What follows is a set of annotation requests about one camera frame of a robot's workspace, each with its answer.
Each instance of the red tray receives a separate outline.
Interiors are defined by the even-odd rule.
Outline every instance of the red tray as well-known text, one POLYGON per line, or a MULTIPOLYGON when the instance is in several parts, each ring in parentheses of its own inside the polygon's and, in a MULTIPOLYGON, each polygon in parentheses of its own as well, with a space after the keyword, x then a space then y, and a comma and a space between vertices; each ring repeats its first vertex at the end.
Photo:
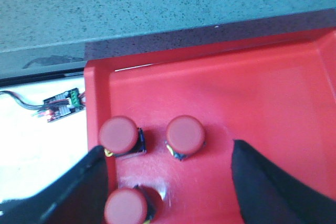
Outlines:
POLYGON ((110 191, 160 193, 152 223, 244 223, 230 169, 235 138, 336 199, 335 55, 336 31, 322 29, 90 61, 89 148, 114 115, 144 129, 147 154, 107 162, 110 191), (207 141, 182 162, 164 144, 181 114, 202 122, 207 141))

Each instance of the round button cap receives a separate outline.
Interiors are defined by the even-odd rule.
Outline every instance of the round button cap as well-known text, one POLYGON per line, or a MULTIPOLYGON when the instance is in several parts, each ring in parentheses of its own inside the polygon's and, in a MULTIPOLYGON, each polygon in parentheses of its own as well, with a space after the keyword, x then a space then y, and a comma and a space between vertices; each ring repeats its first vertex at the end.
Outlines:
POLYGON ((170 147, 185 155, 197 152, 205 141, 205 131, 199 120, 189 115, 174 118, 167 127, 170 147))
POLYGON ((145 197, 136 189, 121 188, 109 196, 104 216, 108 224, 143 224, 147 216, 145 197))
POLYGON ((130 151, 138 140, 137 125, 126 116, 114 116, 100 129, 100 143, 110 152, 130 151))

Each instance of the green terminal block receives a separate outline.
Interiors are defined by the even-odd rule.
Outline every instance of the green terminal block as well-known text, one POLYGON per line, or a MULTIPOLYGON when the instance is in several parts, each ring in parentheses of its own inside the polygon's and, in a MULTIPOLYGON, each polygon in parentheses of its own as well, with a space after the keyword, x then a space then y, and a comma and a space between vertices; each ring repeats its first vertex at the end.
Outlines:
POLYGON ((71 97, 71 104, 76 108, 76 107, 79 107, 81 106, 80 104, 80 100, 78 98, 78 91, 76 90, 72 90, 71 93, 70 93, 70 97, 71 97))

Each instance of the speckled countertop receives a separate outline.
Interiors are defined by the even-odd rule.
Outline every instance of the speckled countertop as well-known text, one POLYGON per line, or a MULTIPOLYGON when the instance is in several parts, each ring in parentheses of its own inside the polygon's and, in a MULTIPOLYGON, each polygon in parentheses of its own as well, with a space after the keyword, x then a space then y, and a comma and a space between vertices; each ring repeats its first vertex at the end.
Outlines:
POLYGON ((0 0, 0 52, 336 7, 336 0, 0 0))

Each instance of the white surface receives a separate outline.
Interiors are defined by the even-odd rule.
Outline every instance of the white surface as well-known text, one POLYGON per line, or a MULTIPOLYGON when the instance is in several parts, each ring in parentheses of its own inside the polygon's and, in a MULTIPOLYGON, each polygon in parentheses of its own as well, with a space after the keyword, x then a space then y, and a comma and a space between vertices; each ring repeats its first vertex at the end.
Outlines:
MULTIPOLYGON (((72 88, 83 92, 83 77, 0 90, 15 91, 27 102, 43 104, 44 99, 72 88)), ((85 111, 52 123, 45 117, 32 117, 34 112, 0 95, 0 202, 38 193, 88 151, 85 111)))

